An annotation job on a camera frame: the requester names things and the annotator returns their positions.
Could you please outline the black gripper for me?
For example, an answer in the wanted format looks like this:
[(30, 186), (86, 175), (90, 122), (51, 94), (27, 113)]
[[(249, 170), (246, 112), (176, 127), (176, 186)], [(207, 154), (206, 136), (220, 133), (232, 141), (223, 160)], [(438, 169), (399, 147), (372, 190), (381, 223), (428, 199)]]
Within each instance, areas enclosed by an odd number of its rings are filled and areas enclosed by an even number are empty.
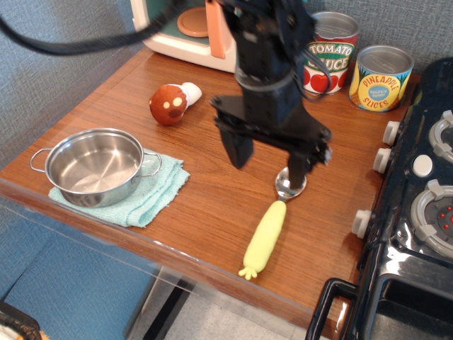
[(230, 162), (241, 169), (253, 153), (253, 142), (289, 152), (290, 188), (300, 188), (304, 177), (318, 162), (328, 163), (331, 131), (304, 107), (294, 72), (272, 80), (238, 70), (240, 96), (215, 96), (215, 122)]

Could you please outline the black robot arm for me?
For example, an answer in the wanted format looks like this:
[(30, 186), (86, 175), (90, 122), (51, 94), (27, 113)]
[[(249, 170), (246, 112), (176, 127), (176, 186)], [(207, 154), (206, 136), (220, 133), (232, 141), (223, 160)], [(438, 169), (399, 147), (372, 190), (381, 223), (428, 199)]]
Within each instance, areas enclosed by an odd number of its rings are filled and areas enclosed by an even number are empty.
[(330, 157), (331, 131), (304, 107), (304, 62), (315, 20), (302, 1), (220, 1), (236, 42), (240, 96), (217, 96), (215, 123), (231, 163), (240, 169), (260, 141), (289, 153), (292, 189)]

